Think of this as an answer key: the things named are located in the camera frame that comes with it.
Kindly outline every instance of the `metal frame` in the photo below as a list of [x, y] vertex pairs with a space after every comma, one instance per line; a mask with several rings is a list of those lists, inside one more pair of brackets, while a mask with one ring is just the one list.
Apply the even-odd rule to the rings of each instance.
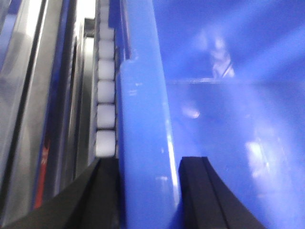
[[[36, 0], [30, 1], [28, 14], [33, 14]], [[6, 225], [26, 215], [33, 205], [37, 169], [41, 162], [42, 136], [48, 110], [49, 89], [53, 59], [57, 44], [58, 25], [63, 0], [46, 0], [42, 8], [42, 21], [37, 51], [29, 71], [29, 88], [16, 132], [14, 161], [2, 224]]]

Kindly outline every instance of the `blue plastic guide rail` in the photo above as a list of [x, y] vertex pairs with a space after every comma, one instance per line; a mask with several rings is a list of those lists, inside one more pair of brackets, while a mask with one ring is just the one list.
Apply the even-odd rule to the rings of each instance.
[[123, 6], [131, 52], [121, 65], [126, 228], [178, 229], [178, 176], [153, 3]]

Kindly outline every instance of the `blue surface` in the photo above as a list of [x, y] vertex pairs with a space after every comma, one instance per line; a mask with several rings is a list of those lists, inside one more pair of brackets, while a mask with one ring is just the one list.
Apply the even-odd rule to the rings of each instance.
[[268, 229], [305, 228], [305, 1], [121, 2], [126, 227], [182, 228], [177, 167], [208, 156]]
[[14, 29], [17, 13], [21, 0], [12, 0], [8, 8], [8, 14], [5, 17], [3, 28], [0, 31], [0, 72], [4, 64], [10, 38]]

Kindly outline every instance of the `white plastic block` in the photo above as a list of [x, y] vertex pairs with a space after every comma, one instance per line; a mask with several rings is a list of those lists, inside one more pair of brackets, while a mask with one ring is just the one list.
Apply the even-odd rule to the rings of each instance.
[[99, 81], [97, 88], [99, 103], [114, 103], [114, 81]]
[[100, 80], [114, 80], [114, 61], [113, 60], [99, 60], [99, 79]]
[[101, 22], [108, 22], [109, 18], [109, 5], [101, 6]]
[[102, 40], [114, 40], [114, 29], [108, 27], [108, 23], [100, 23], [100, 37]]
[[115, 105], [100, 104], [97, 107], [97, 128], [113, 129], [115, 125]]
[[114, 41], [101, 40], [99, 46], [100, 59], [114, 59]]
[[96, 156], [111, 157], [115, 154], [115, 131], [99, 130], [96, 133]]

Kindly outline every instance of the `black rubber piece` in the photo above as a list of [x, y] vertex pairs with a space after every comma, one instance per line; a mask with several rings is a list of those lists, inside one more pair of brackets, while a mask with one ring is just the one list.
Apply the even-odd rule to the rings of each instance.
[[3, 229], [118, 229], [119, 166], [96, 159], [72, 184]]
[[179, 176], [187, 229], [265, 229], [219, 178], [208, 158], [183, 157]]

